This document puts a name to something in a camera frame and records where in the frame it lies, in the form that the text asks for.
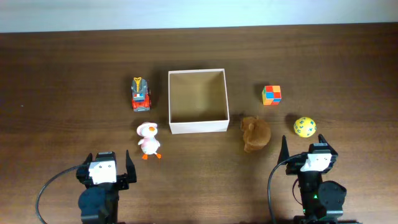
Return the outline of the yellow letter ball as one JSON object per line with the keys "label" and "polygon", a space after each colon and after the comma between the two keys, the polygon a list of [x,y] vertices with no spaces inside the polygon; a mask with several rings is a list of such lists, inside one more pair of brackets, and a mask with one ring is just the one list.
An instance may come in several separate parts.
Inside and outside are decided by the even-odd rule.
{"label": "yellow letter ball", "polygon": [[301,117],[294,123],[294,131],[302,138],[309,138],[315,134],[317,125],[312,118]]}

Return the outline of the brown plush toy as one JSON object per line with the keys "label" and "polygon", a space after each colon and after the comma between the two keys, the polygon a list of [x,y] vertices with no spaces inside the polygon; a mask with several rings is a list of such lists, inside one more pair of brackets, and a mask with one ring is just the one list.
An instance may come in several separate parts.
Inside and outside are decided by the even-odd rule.
{"label": "brown plush toy", "polygon": [[244,151],[252,152],[263,149],[271,140],[271,127],[257,116],[248,116],[241,122]]}

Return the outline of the colourful puzzle cube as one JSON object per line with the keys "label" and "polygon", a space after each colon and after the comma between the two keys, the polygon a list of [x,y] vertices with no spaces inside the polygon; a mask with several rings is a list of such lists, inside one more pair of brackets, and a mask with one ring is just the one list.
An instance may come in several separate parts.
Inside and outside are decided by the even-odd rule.
{"label": "colourful puzzle cube", "polygon": [[262,91],[262,103],[264,106],[278,105],[282,95],[279,85],[267,85]]}

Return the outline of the red grey toy truck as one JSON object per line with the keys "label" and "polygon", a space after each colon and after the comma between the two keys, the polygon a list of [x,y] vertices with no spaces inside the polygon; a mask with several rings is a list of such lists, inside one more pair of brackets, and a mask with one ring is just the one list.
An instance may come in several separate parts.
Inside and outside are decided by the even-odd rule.
{"label": "red grey toy truck", "polygon": [[134,112],[149,111],[151,101],[147,81],[142,77],[134,77],[132,80],[131,92],[132,108]]}

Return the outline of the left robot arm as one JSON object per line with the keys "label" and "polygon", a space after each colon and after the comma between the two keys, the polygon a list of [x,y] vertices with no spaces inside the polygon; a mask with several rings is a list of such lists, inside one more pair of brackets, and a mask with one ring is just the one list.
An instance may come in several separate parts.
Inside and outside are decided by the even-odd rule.
{"label": "left robot arm", "polygon": [[86,190],[78,199],[83,224],[113,224],[118,222],[119,192],[137,182],[136,169],[126,152],[126,173],[117,174],[116,153],[89,154],[77,169],[76,177]]}

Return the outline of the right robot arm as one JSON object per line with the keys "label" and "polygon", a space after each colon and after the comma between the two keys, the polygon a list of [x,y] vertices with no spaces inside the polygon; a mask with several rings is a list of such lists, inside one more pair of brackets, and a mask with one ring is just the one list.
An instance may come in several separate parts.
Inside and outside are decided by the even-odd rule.
{"label": "right robot arm", "polygon": [[318,142],[309,145],[308,151],[289,155],[287,139],[282,137],[278,163],[286,166],[287,175],[297,176],[303,215],[294,217],[294,224],[339,223],[347,189],[339,183],[324,181],[322,175],[331,171],[338,153],[320,134]]}

